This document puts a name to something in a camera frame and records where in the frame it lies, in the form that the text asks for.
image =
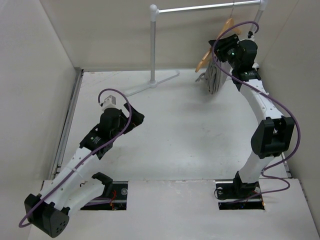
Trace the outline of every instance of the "white floor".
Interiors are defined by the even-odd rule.
[[[175,74],[172,70],[156,72],[158,79]],[[145,115],[144,122],[118,138],[99,171],[115,181],[232,179],[251,153],[250,140],[258,123],[231,81],[218,94],[210,95],[202,82],[195,82],[198,76],[193,69],[181,70],[179,77],[130,96],[132,106]],[[84,74],[64,164],[99,122],[99,92],[105,88],[124,91],[149,78],[149,71]],[[122,107],[124,100],[115,96],[117,106]],[[287,177],[283,165],[268,174]]]
[[[299,181],[265,210],[219,210],[215,181],[130,181],[126,211],[79,211],[57,240],[319,240]],[[261,179],[263,191],[285,187]],[[50,240],[36,227],[28,240]]]
[[[144,123],[121,136],[97,169],[115,181],[129,180],[127,210],[79,211],[57,240],[319,240],[297,179],[289,179],[289,190],[265,195],[265,210],[219,210],[212,179],[232,179],[245,164],[258,123],[231,81],[210,95],[195,83],[198,75],[181,70],[179,77],[129,98]],[[124,91],[148,79],[148,71],[85,73],[64,164],[99,122],[99,92]],[[268,174],[287,177],[283,165]],[[285,186],[259,182],[262,191]],[[31,228],[29,240],[46,239]]]

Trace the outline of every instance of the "purple wire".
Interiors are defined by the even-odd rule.
[[[285,106],[283,105],[281,102],[279,102],[277,99],[273,98],[272,96],[269,96],[263,92],[261,92],[259,89],[251,86],[250,84],[244,82],[244,81],[241,81],[240,79],[236,78],[235,76],[232,76],[232,74],[230,74],[229,72],[227,72],[226,70],[224,70],[220,65],[219,65],[219,62],[218,62],[218,59],[214,56],[215,54],[215,48],[216,48],[216,45],[218,43],[218,41],[228,32],[230,32],[232,29],[235,29],[239,26],[242,26],[242,25],[245,25],[245,24],[254,24],[256,26],[256,31],[255,33],[257,33],[260,29],[258,23],[256,23],[255,21],[244,21],[244,22],[241,22],[241,23],[238,23],[232,27],[230,27],[229,29],[227,29],[225,32],[223,32],[217,39],[216,41],[214,42],[213,46],[212,46],[212,59],[213,61],[215,62],[216,66],[223,72],[225,73],[227,76],[231,77],[233,80],[237,81],[238,83],[240,84],[243,84],[245,86],[247,86],[248,88],[251,88],[252,90],[256,91],[257,93],[261,94],[262,96],[264,96],[265,98],[271,100],[272,102],[276,103],[277,105],[279,105],[281,108],[283,108],[289,115],[290,117],[292,117],[292,119],[294,120],[294,123],[295,123],[295,126],[296,126],[296,131],[297,131],[297,140],[296,140],[296,145],[293,149],[293,151],[289,154],[289,156],[287,156],[285,159],[277,162],[277,163],[274,163],[270,166],[267,166],[263,169],[263,171],[266,171],[270,168],[273,168],[279,164],[282,164],[284,163],[285,161],[289,160],[298,150],[299,148],[299,145],[300,145],[300,141],[301,141],[301,130],[300,130],[300,126],[299,126],[299,123],[298,123],[298,120],[296,119],[296,117],[294,116],[294,114]],[[272,191],[265,191],[265,192],[260,192],[260,193],[257,193],[257,194],[254,194],[250,197],[247,197],[245,199],[240,199],[240,200],[236,200],[236,201],[233,201],[233,202],[230,202],[230,203],[239,203],[239,202],[242,202],[242,201],[246,201],[248,199],[251,199],[251,198],[254,198],[256,196],[259,196],[259,195],[262,195],[262,194],[268,194],[268,193],[275,193],[275,192],[280,192],[280,191],[284,191],[284,190],[287,190],[288,188],[290,188],[290,183],[286,180],[284,180],[283,178],[280,178],[280,177],[276,177],[276,176],[267,176],[267,175],[264,175],[264,173],[262,172],[261,173],[262,176],[264,177],[267,177],[267,178],[270,178],[270,179],[278,179],[278,180],[281,180],[281,181],[284,181],[288,184],[287,187],[283,188],[283,189],[278,189],[278,190],[272,190]]]
[[[106,201],[97,201],[97,202],[89,202],[86,205],[84,205],[85,207],[89,207],[89,206],[95,206],[95,205],[101,205],[101,204],[109,204],[111,203],[111,199],[110,198],[104,198],[104,200]]]
[[[108,197],[96,197],[92,200],[111,200],[111,198],[108,198]]]
[[[100,147],[96,148],[95,150],[93,150],[92,152],[90,152],[87,156],[85,156],[74,168],[78,169],[82,163],[84,163],[90,156],[94,155],[96,152],[98,152],[100,149],[103,149],[104,147],[106,147],[107,145],[113,143],[118,137],[120,137],[125,130],[128,128],[130,122],[131,122],[131,118],[132,118],[132,108],[131,105],[129,103],[128,98],[119,90],[113,89],[113,88],[106,88],[104,90],[102,90],[99,95],[98,95],[98,103],[100,104],[100,97],[102,95],[102,93],[106,92],[106,91],[113,91],[116,92],[118,94],[120,94],[126,101],[126,103],[128,104],[128,109],[129,109],[129,118],[128,118],[128,122],[126,123],[126,125],[124,126],[124,128],[122,129],[121,132],[119,132],[113,139],[109,140],[108,142],[106,142],[105,144],[101,145]],[[29,218],[31,216],[31,214],[37,209],[37,207],[40,206],[40,204],[42,204],[48,197],[50,197],[57,189],[59,189],[61,187],[62,184],[64,184],[70,177],[71,175],[74,174],[74,171],[71,171],[54,189],[52,189],[46,196],[44,196],[36,205],[34,205],[33,208],[30,209],[30,211],[28,211],[28,213],[22,218],[22,220],[19,222],[19,228],[25,228],[27,226],[29,226],[31,223],[28,222],[26,224],[23,224],[24,221]]]

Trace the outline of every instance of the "purple cable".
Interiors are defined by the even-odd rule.
[[[92,200],[111,200],[111,198],[108,198],[108,197],[96,197]]]
[[[111,203],[111,199],[110,198],[103,198],[105,201],[97,201],[97,202],[88,202],[86,205],[84,205],[85,207],[89,207],[89,206],[95,206],[95,205],[100,205],[100,204],[109,204]]]
[[[290,117],[292,117],[292,119],[294,120],[294,123],[295,123],[295,126],[296,126],[296,131],[297,131],[297,141],[296,141],[296,145],[293,149],[293,151],[289,154],[289,156],[287,156],[285,159],[277,162],[277,163],[274,163],[270,166],[267,166],[263,169],[263,171],[266,171],[270,168],[273,168],[279,164],[282,164],[284,163],[285,161],[289,160],[298,150],[299,148],[299,145],[300,145],[300,141],[301,141],[301,130],[300,130],[300,126],[299,126],[299,123],[298,123],[298,120],[296,119],[296,117],[294,116],[294,114],[285,106],[283,105],[281,102],[279,102],[278,100],[276,100],[275,98],[273,98],[272,96],[269,96],[263,92],[261,92],[259,89],[251,86],[250,84],[244,82],[244,81],[241,81],[240,79],[236,78],[235,76],[232,76],[232,74],[230,74],[229,72],[227,72],[226,70],[224,70],[219,62],[218,62],[218,59],[214,56],[214,53],[215,53],[215,48],[216,48],[216,45],[218,43],[218,41],[228,32],[230,32],[232,29],[235,29],[241,25],[245,25],[245,24],[254,24],[256,26],[256,31],[255,33],[257,33],[260,29],[258,23],[256,23],[255,21],[244,21],[244,22],[241,22],[241,23],[238,23],[232,27],[230,27],[229,29],[227,29],[225,32],[223,32],[217,39],[216,41],[214,42],[213,46],[212,46],[212,59],[213,61],[215,62],[216,66],[223,72],[225,73],[227,76],[231,77],[233,80],[237,81],[238,83],[240,84],[243,84],[245,86],[247,86],[248,88],[251,88],[252,90],[256,91],[257,93],[261,94],[262,96],[264,96],[265,98],[271,100],[272,102],[276,103],[277,105],[279,105],[281,108],[283,108],[289,115]],[[248,199],[251,199],[251,198],[254,198],[256,196],[259,196],[259,195],[262,195],[262,194],[268,194],[268,193],[275,193],[275,192],[280,192],[280,191],[284,191],[284,190],[287,190],[288,188],[290,188],[290,183],[280,177],[276,177],[276,176],[267,176],[267,175],[264,175],[264,173],[262,172],[261,173],[262,176],[264,177],[267,177],[267,178],[270,178],[270,179],[278,179],[278,180],[282,180],[284,182],[286,182],[288,184],[287,187],[283,188],[283,189],[278,189],[278,190],[272,190],[272,191],[265,191],[265,192],[260,192],[260,193],[257,193],[257,194],[254,194],[250,197],[247,197],[245,199],[240,199],[240,200],[236,200],[236,201],[233,201],[233,202],[230,202],[230,203],[239,203],[239,202],[242,202],[242,201],[245,201],[245,200],[248,200]]]
[[[131,118],[132,118],[132,108],[131,105],[129,103],[128,98],[119,90],[113,89],[113,88],[106,88],[104,90],[102,90],[99,95],[98,95],[98,103],[100,104],[100,97],[101,94],[106,92],[106,91],[113,91],[116,92],[118,94],[120,94],[126,101],[126,103],[128,104],[128,108],[129,108],[129,118],[128,118],[128,122],[126,123],[126,125],[124,126],[124,128],[122,129],[121,132],[119,132],[113,139],[111,139],[110,141],[106,142],[105,144],[101,145],[100,147],[96,148],[95,150],[93,150],[92,152],[90,152],[87,156],[85,156],[74,168],[78,169],[82,163],[84,163],[90,156],[94,155],[96,152],[98,152],[100,149],[103,149],[104,147],[106,147],[107,145],[113,143],[118,137],[120,137],[125,130],[128,128],[130,122],[131,122]],[[28,222],[26,224],[23,224],[24,221],[29,218],[31,216],[31,214],[34,212],[34,210],[37,209],[37,207],[40,206],[40,204],[42,204],[48,197],[50,197],[57,189],[59,189],[61,187],[62,184],[64,184],[70,177],[71,175],[74,174],[74,171],[71,171],[54,189],[52,189],[46,196],[44,196],[36,205],[34,205],[33,208],[30,209],[30,211],[28,211],[28,213],[22,218],[22,220],[19,222],[19,228],[25,228],[27,226],[29,226],[31,223]]]

